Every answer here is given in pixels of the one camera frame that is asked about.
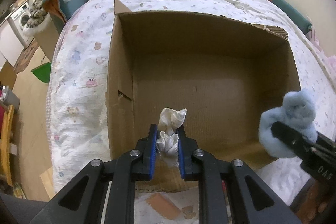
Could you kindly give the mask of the person's right hand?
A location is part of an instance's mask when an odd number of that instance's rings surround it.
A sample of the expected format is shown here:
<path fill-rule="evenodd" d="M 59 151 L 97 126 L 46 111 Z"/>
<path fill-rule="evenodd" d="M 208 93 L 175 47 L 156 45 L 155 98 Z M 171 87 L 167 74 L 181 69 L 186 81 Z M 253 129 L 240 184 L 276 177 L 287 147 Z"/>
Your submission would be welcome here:
<path fill-rule="evenodd" d="M 307 191 L 303 203 L 295 213 L 304 224 L 312 223 L 320 216 L 330 202 L 331 189 L 320 182 L 315 182 Z"/>

